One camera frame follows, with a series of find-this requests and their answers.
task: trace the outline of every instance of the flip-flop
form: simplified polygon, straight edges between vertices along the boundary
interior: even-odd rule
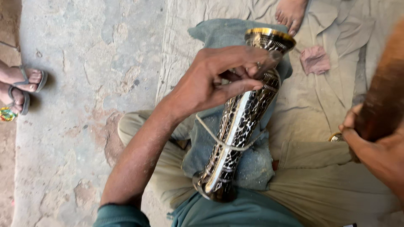
[[[15,105],[15,99],[14,99],[12,93],[11,93],[13,91],[13,89],[18,89],[18,88],[13,87],[13,86],[10,86],[8,88],[8,96],[12,99],[13,102],[8,104],[7,107],[12,107],[12,106]],[[23,96],[24,96],[24,104],[23,104],[23,110],[19,114],[27,115],[28,108],[29,108],[29,103],[30,103],[29,94],[28,94],[28,92],[26,92],[24,90],[21,90],[21,92],[23,93]]]
[[[26,84],[29,84],[29,80],[28,80],[28,77],[27,77],[27,73],[25,72],[24,66],[20,65],[20,66],[12,66],[12,67],[13,67],[13,68],[19,68],[20,71],[21,71],[21,74],[23,75],[23,77],[24,77],[24,79],[25,79],[25,80],[22,81],[22,82],[16,82],[16,83],[14,83],[13,86],[16,87],[16,86],[18,86],[18,85],[26,85]],[[48,73],[45,72],[45,71],[43,71],[43,70],[41,70],[41,73],[42,73],[42,80],[41,80],[41,82],[39,82],[38,88],[34,91],[35,93],[38,93],[39,91],[41,91],[42,88],[45,86],[46,81],[48,80]]]

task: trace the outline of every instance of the engraved pattern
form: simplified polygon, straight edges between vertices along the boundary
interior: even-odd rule
[[[225,143],[227,142],[227,144],[229,144],[230,141],[229,145],[235,147],[243,147],[248,143],[253,130],[280,88],[279,77],[273,72],[268,71],[265,73],[265,77],[262,81],[265,85],[263,89],[238,95],[225,104],[217,135],[220,140]],[[248,100],[245,103],[240,103],[244,95],[248,95]],[[234,125],[236,120],[235,116],[241,116],[240,122],[237,125]],[[229,138],[232,127],[236,127],[235,134],[232,138]],[[238,162],[242,156],[242,151],[225,149],[215,143],[213,152],[205,166],[204,174],[200,178],[200,184],[209,181],[215,167],[218,166],[221,154],[225,154],[225,157],[223,157],[225,161],[221,167],[222,170],[218,184],[213,189],[213,192],[222,187],[225,192],[230,190],[234,173],[236,172]]]
[[[278,50],[282,54],[294,46],[291,41],[262,34],[245,35],[245,40],[247,45],[268,51]],[[277,95],[281,84],[276,70],[266,72],[262,82],[264,84],[262,89],[238,95],[225,104],[217,134],[217,138],[225,144],[244,147]],[[204,170],[194,175],[195,188],[208,199],[219,202],[232,201],[233,178],[241,156],[242,151],[234,151],[215,143]]]

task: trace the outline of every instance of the grey cloth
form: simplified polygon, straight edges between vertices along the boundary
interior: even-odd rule
[[[247,29],[253,27],[269,27],[285,33],[287,32],[287,28],[283,25],[269,25],[240,19],[208,20],[201,22],[194,28],[188,29],[188,32],[192,37],[203,41],[205,48],[220,48],[232,45],[245,45],[244,33]],[[287,54],[277,65],[276,69],[282,82],[291,76],[292,67]],[[275,102],[276,99],[267,109],[259,126],[254,130],[251,139],[255,138],[265,129],[274,111]],[[218,133],[223,107],[224,105],[220,105],[198,113],[214,134]],[[215,140],[198,120],[195,120],[190,136],[192,148],[185,155],[182,163],[182,169],[188,177],[192,177],[194,173],[204,168],[215,144]],[[273,175],[272,156],[268,149],[268,132],[265,132],[255,141],[250,149],[243,153],[234,178],[234,185],[265,191],[268,190],[268,182]]]

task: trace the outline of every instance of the rope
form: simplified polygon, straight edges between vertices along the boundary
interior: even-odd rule
[[[216,141],[216,143],[218,143],[219,145],[222,145],[222,147],[224,148],[228,148],[234,151],[245,151],[248,148],[250,148],[253,143],[264,133],[267,131],[267,129],[262,130],[251,142],[249,142],[246,146],[244,147],[234,147],[234,146],[230,146],[225,144],[224,142],[222,142],[220,139],[218,139],[213,132],[208,128],[208,126],[205,124],[205,122],[203,122],[203,120],[198,116],[198,114],[196,114],[196,119],[198,119],[198,121],[202,124],[202,126],[206,129],[206,131],[208,131],[208,133],[210,134],[210,136]]]

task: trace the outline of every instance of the knee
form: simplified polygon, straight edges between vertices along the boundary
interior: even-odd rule
[[[138,131],[151,113],[150,110],[140,110],[124,114],[118,122],[118,132]]]

